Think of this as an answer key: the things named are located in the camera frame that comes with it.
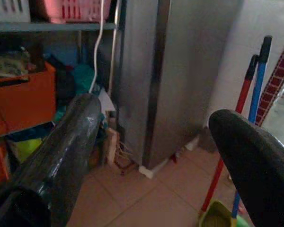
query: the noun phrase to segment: metal shelf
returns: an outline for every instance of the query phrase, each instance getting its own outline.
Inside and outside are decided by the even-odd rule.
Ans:
[[[104,24],[104,30],[114,30],[114,23]],[[95,23],[51,24],[36,23],[0,23],[0,32],[48,32],[48,31],[97,31],[100,25]]]

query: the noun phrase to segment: paper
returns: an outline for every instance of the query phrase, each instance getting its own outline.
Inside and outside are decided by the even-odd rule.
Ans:
[[[110,99],[110,97],[108,96],[108,94],[106,93],[106,91],[104,90],[104,88],[101,89],[100,95],[98,98],[101,103],[101,112],[104,114],[104,116],[105,116],[106,111],[115,111],[114,104],[112,100]]]

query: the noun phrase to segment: electrical cord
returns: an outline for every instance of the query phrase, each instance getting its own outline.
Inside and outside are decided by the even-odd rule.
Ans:
[[[99,36],[98,36],[98,38],[97,38],[97,41],[96,41],[96,44],[95,44],[95,49],[94,49],[94,70],[95,70],[95,75],[94,75],[93,81],[92,81],[92,83],[91,83],[91,85],[90,85],[89,93],[92,92],[92,90],[93,90],[93,88],[94,88],[94,86],[95,86],[95,83],[96,83],[97,75],[98,75],[97,52],[98,52],[98,47],[99,47],[99,44],[100,44],[100,42],[101,42],[102,35],[103,35],[103,26],[104,26],[104,1],[105,1],[105,0],[101,0],[100,31],[99,31]]]

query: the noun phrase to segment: plastic basket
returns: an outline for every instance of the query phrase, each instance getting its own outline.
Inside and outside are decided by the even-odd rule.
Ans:
[[[213,201],[207,212],[199,220],[199,227],[231,227],[231,212],[219,201]],[[237,216],[236,227],[249,227],[248,223]]]
[[[104,0],[104,20],[108,18],[111,0]],[[38,13],[52,23],[99,22],[101,0],[36,0]]]
[[[0,0],[0,22],[29,22],[28,0]]]

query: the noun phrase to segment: pink basket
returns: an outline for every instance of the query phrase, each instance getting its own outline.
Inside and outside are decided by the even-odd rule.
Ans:
[[[99,22],[101,0],[36,0],[38,12],[52,23]],[[111,0],[104,0],[104,20],[108,18]]]

